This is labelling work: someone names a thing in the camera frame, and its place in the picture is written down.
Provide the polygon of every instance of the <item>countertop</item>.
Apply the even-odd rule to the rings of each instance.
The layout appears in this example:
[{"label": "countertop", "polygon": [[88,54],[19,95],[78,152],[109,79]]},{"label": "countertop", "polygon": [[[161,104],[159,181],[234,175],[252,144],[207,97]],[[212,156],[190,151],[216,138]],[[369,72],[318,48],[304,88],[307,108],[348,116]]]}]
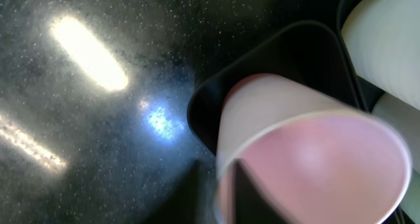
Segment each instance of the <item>countertop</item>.
[{"label": "countertop", "polygon": [[0,0],[0,223],[214,223],[188,100],[338,0]]}]

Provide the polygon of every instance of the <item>pink cup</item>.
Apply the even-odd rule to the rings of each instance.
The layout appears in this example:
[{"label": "pink cup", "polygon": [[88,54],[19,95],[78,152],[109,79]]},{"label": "pink cup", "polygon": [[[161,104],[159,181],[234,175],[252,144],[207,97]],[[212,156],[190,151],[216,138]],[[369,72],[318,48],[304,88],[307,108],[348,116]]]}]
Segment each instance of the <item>pink cup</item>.
[{"label": "pink cup", "polygon": [[261,196],[297,223],[380,223],[411,176],[407,146],[389,126],[268,74],[239,82],[222,112],[218,199],[227,223],[237,159]]}]

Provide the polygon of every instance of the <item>black granite countertop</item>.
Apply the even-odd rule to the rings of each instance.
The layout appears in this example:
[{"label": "black granite countertop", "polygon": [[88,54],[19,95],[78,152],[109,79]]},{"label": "black granite countertop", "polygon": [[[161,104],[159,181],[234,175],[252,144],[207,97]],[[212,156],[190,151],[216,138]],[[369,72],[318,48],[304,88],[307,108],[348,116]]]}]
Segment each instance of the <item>black granite countertop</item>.
[{"label": "black granite countertop", "polygon": [[0,0],[0,223],[214,223],[200,79],[338,0]]}]

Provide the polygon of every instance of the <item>speckled black surface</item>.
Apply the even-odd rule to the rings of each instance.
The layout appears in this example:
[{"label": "speckled black surface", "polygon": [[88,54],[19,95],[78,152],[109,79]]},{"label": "speckled black surface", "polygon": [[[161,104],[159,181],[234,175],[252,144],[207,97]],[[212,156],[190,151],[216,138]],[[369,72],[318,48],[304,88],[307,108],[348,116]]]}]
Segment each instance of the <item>speckled black surface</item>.
[{"label": "speckled black surface", "polygon": [[[194,86],[295,20],[334,27],[338,1],[0,0],[0,223],[214,223],[214,157],[186,123]],[[67,16],[118,61],[124,89],[54,38]]]}]

